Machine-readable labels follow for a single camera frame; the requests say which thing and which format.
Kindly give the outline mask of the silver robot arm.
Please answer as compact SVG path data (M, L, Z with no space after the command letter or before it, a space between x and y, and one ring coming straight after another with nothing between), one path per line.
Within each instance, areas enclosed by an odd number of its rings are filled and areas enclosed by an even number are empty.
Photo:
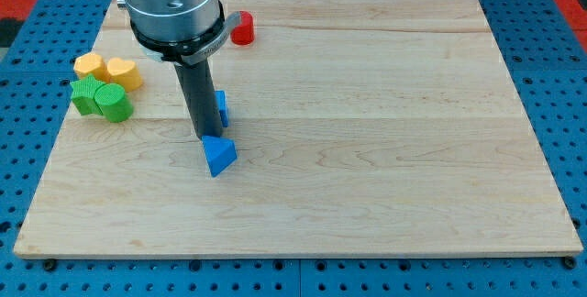
M226 16L220 0L125 0L125 5L140 46L153 59L173 64L196 135L222 136L208 58L241 24L241 14Z

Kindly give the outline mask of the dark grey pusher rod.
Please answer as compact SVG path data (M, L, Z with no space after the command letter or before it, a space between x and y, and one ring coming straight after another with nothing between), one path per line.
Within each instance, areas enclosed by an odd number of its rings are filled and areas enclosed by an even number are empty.
M221 137L223 125L208 61L193 66L175 64L174 69L197 137Z

